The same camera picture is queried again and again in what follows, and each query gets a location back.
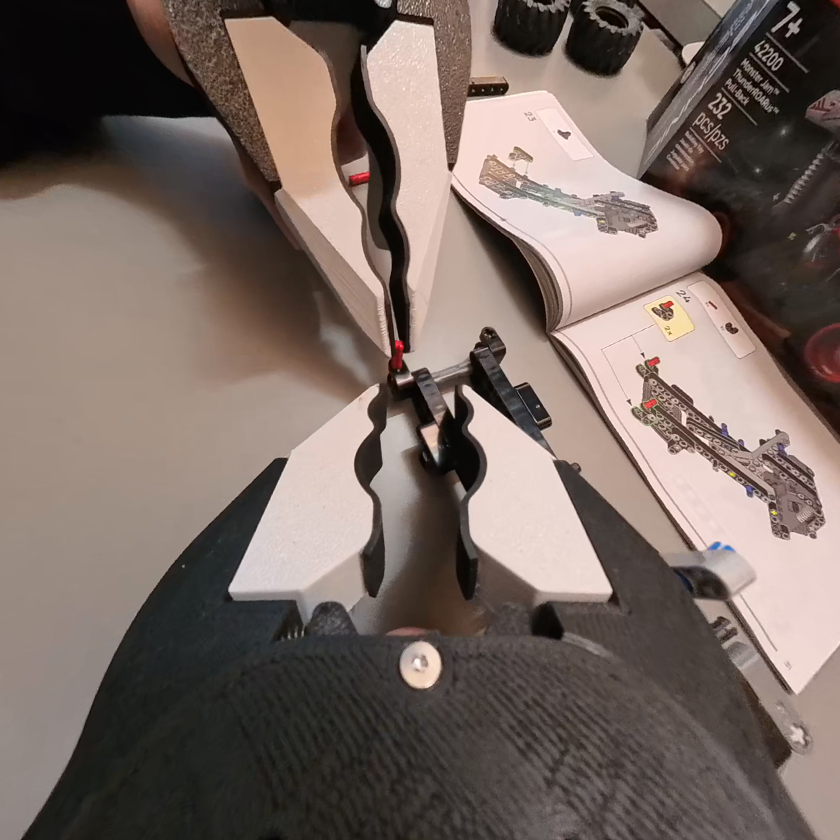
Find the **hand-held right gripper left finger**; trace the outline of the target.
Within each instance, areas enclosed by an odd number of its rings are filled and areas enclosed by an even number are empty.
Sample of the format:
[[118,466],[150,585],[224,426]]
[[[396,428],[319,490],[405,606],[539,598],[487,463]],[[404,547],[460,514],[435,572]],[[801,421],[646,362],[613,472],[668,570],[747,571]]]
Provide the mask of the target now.
[[373,385],[290,453],[228,587],[234,601],[287,601],[311,620],[375,597],[385,574],[382,469],[388,394]]

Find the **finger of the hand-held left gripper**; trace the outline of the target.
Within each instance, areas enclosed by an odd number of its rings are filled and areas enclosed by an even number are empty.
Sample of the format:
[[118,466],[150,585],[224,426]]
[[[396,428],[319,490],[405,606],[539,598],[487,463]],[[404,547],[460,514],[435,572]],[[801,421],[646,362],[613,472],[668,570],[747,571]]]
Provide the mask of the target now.
[[431,24],[398,18],[361,48],[358,124],[371,169],[366,245],[393,325],[385,336],[412,351],[434,284],[451,182]]
[[362,210],[336,159],[339,110],[329,64],[274,17],[234,17],[225,25],[279,176],[278,211],[353,320],[389,358],[384,285],[365,252]]

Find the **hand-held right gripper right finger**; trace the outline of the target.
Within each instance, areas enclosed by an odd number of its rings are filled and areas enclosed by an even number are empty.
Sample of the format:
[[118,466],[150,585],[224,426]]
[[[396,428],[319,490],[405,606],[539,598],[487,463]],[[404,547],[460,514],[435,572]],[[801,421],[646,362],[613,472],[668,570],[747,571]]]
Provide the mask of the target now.
[[560,462],[470,385],[455,391],[456,574],[466,600],[493,611],[549,602],[607,603],[602,562]]

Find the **black toy brick chassis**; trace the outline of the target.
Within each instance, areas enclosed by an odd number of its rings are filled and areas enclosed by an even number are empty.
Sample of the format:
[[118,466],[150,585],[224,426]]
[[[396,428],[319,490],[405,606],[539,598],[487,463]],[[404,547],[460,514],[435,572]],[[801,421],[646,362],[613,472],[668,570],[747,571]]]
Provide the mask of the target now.
[[417,369],[404,374],[388,374],[387,382],[397,401],[410,400],[418,419],[416,435],[421,447],[423,467],[444,475],[456,468],[456,431],[444,391],[469,384],[504,417],[513,422],[547,451],[552,449],[543,431],[552,418],[529,383],[513,385],[501,369],[506,345],[493,328],[484,328],[466,360],[443,370]]

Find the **light grey desk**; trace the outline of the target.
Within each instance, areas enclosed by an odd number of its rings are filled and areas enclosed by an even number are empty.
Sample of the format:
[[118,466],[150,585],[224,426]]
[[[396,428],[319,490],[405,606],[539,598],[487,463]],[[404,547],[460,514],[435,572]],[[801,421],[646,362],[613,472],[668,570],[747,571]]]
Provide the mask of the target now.
[[[470,2],[474,73],[551,91],[635,175],[646,120],[681,70],[645,32],[621,74],[559,46],[531,59]],[[2,838],[21,838],[67,765],[105,670],[162,575],[276,457],[366,387],[383,358],[245,186],[210,119],[105,121],[89,150],[2,173]],[[450,196],[413,366],[496,328],[504,368],[545,400],[547,438],[660,553],[679,531],[544,331],[519,252]],[[366,631],[464,633],[448,487],[383,436],[383,593]]]

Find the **person's left hand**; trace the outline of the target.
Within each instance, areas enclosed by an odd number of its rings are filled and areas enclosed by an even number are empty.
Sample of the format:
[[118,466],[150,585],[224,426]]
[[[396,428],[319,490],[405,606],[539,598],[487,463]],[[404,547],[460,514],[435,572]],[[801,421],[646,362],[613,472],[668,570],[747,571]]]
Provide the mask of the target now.
[[[143,40],[151,48],[156,58],[171,73],[184,81],[184,83],[199,91],[200,97],[205,100],[205,103],[209,103],[209,100],[196,85],[191,72],[182,60],[182,56],[172,36],[165,4],[159,1],[128,1],[127,5]],[[290,246],[296,251],[300,251],[301,246],[298,242],[297,235],[280,215],[270,184],[221,117],[215,111],[213,111],[213,115],[223,124],[224,130],[234,145],[239,159],[239,166],[248,188],[266,208],[268,214],[272,217],[272,220],[278,226]]]

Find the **black toy tire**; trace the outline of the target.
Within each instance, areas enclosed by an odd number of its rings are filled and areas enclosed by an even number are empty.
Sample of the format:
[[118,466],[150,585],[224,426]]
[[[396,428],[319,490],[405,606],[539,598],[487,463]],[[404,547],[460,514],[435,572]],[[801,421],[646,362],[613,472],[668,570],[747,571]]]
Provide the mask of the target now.
[[571,1],[499,1],[492,32],[504,46],[525,56],[546,56],[555,47]]
[[574,12],[565,52],[580,69],[614,77],[625,67],[643,31],[644,15],[637,6],[583,1]]

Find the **open building instruction booklet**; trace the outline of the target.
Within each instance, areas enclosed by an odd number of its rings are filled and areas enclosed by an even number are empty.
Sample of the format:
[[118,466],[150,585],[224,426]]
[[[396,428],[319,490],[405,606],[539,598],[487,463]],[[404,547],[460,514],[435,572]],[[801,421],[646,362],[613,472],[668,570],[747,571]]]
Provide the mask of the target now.
[[718,221],[615,168],[546,91],[467,102],[452,186],[528,261],[549,338],[688,545],[751,566],[733,610],[800,693],[838,649],[838,438],[702,272]]

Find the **white and blue toy piece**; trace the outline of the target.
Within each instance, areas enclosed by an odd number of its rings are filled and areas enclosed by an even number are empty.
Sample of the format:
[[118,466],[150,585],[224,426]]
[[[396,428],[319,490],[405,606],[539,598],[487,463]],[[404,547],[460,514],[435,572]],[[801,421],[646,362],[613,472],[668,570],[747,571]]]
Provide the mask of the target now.
[[688,593],[700,600],[731,602],[758,579],[750,562],[720,541],[703,550],[667,553],[664,558]]

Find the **dark toy set box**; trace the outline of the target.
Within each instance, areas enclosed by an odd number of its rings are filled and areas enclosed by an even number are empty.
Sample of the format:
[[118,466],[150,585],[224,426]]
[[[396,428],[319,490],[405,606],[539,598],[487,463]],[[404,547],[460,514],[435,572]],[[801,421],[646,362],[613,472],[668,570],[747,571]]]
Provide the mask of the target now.
[[706,208],[705,267],[839,428],[839,2],[735,2],[648,119],[639,174]]

